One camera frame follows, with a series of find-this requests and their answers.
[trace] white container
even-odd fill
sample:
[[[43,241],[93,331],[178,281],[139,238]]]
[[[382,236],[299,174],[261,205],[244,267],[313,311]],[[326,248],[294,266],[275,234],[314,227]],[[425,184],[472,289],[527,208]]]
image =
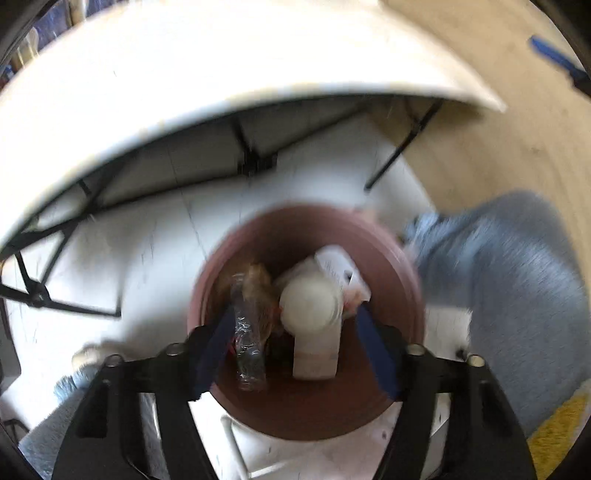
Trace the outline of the white container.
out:
[[[295,337],[293,377],[327,380],[339,361],[343,296],[321,271],[293,278],[280,298],[281,323]]]

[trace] screw head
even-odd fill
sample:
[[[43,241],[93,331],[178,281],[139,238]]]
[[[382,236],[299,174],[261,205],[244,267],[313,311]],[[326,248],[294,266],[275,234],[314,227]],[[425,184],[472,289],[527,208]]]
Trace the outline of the screw head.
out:
[[[425,354],[425,347],[418,343],[411,343],[407,346],[407,353],[412,356],[421,356]]]
[[[118,355],[117,353],[114,355],[109,355],[105,358],[105,366],[107,367],[116,367],[124,362],[123,357]]]
[[[486,362],[480,355],[470,355],[468,357],[468,365],[471,367],[484,367]]]
[[[184,352],[184,343],[171,343],[166,347],[166,354],[170,356],[180,355]]]

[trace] brown plant pot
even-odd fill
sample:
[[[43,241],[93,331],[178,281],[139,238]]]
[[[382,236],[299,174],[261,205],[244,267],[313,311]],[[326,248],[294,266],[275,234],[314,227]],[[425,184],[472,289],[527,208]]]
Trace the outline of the brown plant pot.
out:
[[[326,245],[340,245],[371,289],[376,320],[394,325],[409,342],[422,343],[424,308],[418,275],[394,237],[349,210],[295,205],[264,213],[230,233],[209,257],[189,308],[189,331],[213,320],[229,301],[228,279],[250,262],[276,277]],[[337,375],[327,381],[298,381],[267,371],[269,389],[238,388],[236,361],[228,354],[214,398],[237,421],[287,440],[321,440],[351,432],[391,405],[379,389],[355,331],[343,322]]]

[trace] yellow rug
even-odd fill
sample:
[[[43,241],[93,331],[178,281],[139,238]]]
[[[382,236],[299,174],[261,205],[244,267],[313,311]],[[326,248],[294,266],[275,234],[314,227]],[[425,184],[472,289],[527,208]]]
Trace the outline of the yellow rug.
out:
[[[564,459],[586,420],[589,389],[579,388],[528,440],[538,480],[545,480]]]

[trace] black metal frame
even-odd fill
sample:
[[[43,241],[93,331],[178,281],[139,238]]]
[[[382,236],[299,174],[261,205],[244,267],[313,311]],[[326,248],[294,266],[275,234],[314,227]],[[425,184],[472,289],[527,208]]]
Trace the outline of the black metal frame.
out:
[[[402,152],[404,152],[404,150],[412,143],[414,138],[426,127],[428,122],[433,118],[437,111],[439,111],[442,104],[443,100],[436,99],[433,105],[428,109],[428,111],[422,118],[414,119],[414,124],[406,139],[402,142],[402,144],[399,147],[396,148],[393,155],[380,169],[380,171],[377,172],[374,176],[372,176],[372,178],[369,179],[366,183],[365,190],[367,192],[370,191],[371,188],[373,188],[375,183],[394,164],[394,162],[398,159]],[[87,220],[91,216],[103,215],[115,209],[129,206],[135,202],[148,200],[153,197],[157,197],[188,187],[194,187],[205,183],[211,183],[221,180],[235,179],[237,177],[253,177],[265,173],[267,171],[273,170],[277,164],[277,157],[281,152],[297,145],[300,142],[309,139],[314,135],[320,134],[328,130],[329,128],[332,128],[340,124],[341,122],[345,122],[355,117],[356,115],[360,115],[366,112],[367,108],[368,104],[366,102],[361,102],[355,107],[347,110],[345,113],[337,115],[334,118],[321,123],[313,129],[301,132],[295,135],[294,137],[290,138],[288,141],[282,143],[281,145],[270,148],[268,151],[263,153],[260,153],[258,149],[246,139],[246,135],[242,129],[242,125],[238,117],[231,116],[229,120],[231,122],[232,132],[236,138],[237,143],[242,149],[242,158],[238,161],[238,165],[235,171],[216,174],[209,177],[196,177],[184,181],[175,181],[174,183],[165,185],[163,187],[159,187],[154,190],[145,190],[143,192],[136,193],[132,196],[124,197],[112,203],[102,202],[101,195],[103,195],[107,191],[108,187],[118,178],[118,176],[130,164],[130,162],[133,162],[136,159],[137,155],[136,152],[132,152],[107,163],[106,165],[101,167],[99,171],[95,172],[95,174],[98,174],[99,176],[99,180],[95,186],[90,187],[84,181],[84,179],[80,179],[78,182],[76,182],[76,184],[72,185],[71,187],[57,195],[55,198],[51,199],[38,212],[36,212],[32,218],[36,218],[37,216],[41,215],[46,208],[48,208],[54,202],[59,200],[59,198],[66,191],[75,186],[81,188],[84,194],[86,195],[86,203],[81,208],[78,214],[72,216],[71,218],[68,218],[67,220],[63,220],[53,226],[41,230],[30,228],[32,219],[29,219],[26,223],[23,224],[22,228],[20,228],[19,231],[7,242],[4,248],[2,248],[2,250],[0,251],[0,261],[4,261],[13,255],[16,257],[19,271],[25,284],[26,291],[8,287],[0,282],[0,298],[24,303],[34,308],[47,308],[53,310],[60,310],[63,312],[83,313],[107,317],[120,317],[121,299],[118,299],[116,309],[114,311],[109,312],[106,310],[94,309],[80,305],[55,301],[51,298],[47,290],[46,285],[51,276],[51,272],[53,271],[53,268],[55,267],[58,259],[60,258],[60,255],[64,251],[68,241],[70,240],[74,231],[81,222]],[[27,268],[25,266],[25,262],[23,261],[21,251],[24,248],[50,235],[54,235],[55,233],[61,233],[61,242],[55,248],[41,276],[41,280],[33,280],[27,272]]]
[[[535,480],[523,431],[483,358],[473,355],[466,362],[436,358],[421,345],[408,345],[395,327],[374,322],[365,306],[360,307],[356,325],[370,359],[372,352],[368,347],[374,350],[380,344],[397,366],[386,381],[396,383],[395,399],[402,402],[374,480],[420,478],[437,393],[450,393],[452,407],[441,467],[434,478]],[[138,393],[154,393],[161,446],[171,480],[217,479],[188,402],[197,400],[209,389],[217,366],[225,357],[233,327],[230,308],[216,325],[195,328],[184,343],[169,345],[155,358],[124,362],[118,355],[109,357],[74,414],[52,478],[150,478]],[[590,437],[591,428],[587,425],[572,449],[579,454],[570,467],[569,456],[565,460],[569,472],[588,473],[591,458],[580,450],[589,445]],[[1,450],[4,441],[0,432]],[[18,455],[18,449],[12,445],[8,453]],[[24,469],[24,458],[20,463]],[[566,478],[558,470],[550,477]]]

